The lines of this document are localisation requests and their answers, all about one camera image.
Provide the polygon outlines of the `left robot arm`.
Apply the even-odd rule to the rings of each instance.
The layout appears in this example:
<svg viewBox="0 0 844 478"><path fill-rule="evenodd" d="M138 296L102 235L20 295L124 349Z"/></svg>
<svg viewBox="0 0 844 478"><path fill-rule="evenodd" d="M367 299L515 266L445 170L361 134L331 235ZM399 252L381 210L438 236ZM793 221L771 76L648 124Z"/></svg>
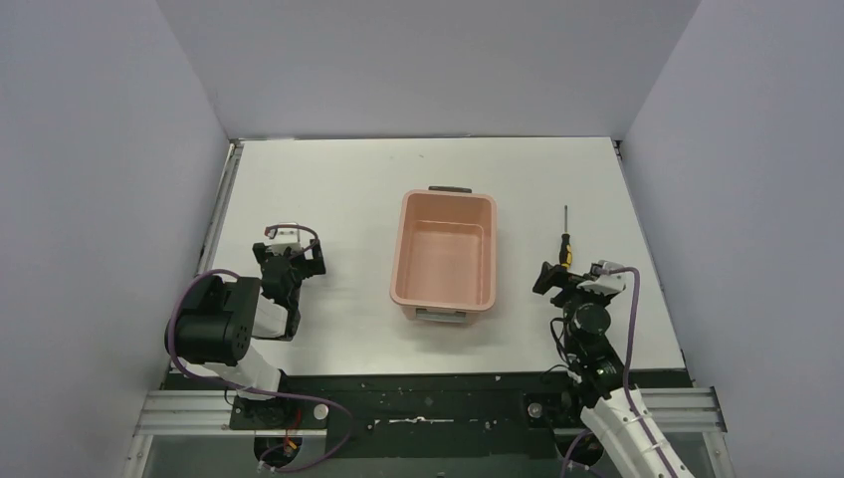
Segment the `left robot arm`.
<svg viewBox="0 0 844 478"><path fill-rule="evenodd" d="M211 380L253 401L282 399L284 373L251 345L253 339L289 342L302 319L303 282L326 273L320 241L257 242L252 253L260 275L222 279L213 270L189 286L168 321L165 348L174 363L202 365Z"/></svg>

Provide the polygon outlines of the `black yellow screwdriver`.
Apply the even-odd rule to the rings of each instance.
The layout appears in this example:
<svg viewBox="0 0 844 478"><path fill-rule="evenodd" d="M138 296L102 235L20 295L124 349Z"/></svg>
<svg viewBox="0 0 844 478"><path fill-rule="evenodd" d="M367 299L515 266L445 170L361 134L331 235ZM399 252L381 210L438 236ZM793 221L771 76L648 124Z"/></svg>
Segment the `black yellow screwdriver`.
<svg viewBox="0 0 844 478"><path fill-rule="evenodd" d="M568 269L572 262L572 249L570 244L570 234L568 228L568 205L563 206L563 232L560 236L560 249L558 253L558 261L561 267Z"/></svg>

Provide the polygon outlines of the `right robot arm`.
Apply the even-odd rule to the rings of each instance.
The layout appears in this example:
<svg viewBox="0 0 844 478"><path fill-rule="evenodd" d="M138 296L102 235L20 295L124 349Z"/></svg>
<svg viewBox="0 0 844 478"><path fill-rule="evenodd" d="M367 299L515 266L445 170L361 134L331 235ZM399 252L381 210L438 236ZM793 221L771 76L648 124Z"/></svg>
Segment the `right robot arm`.
<svg viewBox="0 0 844 478"><path fill-rule="evenodd" d="M558 291L550 302L561 315L550 320L549 328L585 427L565 451L562 469L569 470L575 446L592 434L625 477L691 476L631 378L640 271L599 261L589 272L574 274L544 262L532 290L544 295L551 289ZM608 307L625 290L631 292L631 305L626 346L619 353L607 337L612 324Z"/></svg>

